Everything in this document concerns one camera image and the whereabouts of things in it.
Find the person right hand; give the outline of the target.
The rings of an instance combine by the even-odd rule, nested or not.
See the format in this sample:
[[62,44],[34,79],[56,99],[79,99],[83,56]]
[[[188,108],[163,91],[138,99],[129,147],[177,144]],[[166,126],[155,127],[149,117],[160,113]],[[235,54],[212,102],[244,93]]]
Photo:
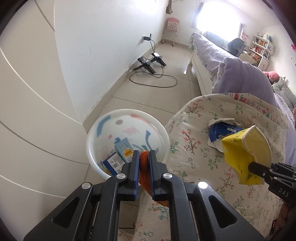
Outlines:
[[283,202],[279,212],[278,219],[276,221],[276,225],[275,225],[276,230],[283,228],[285,226],[293,210],[294,210],[293,207],[291,207],[290,205],[287,205],[286,202]]

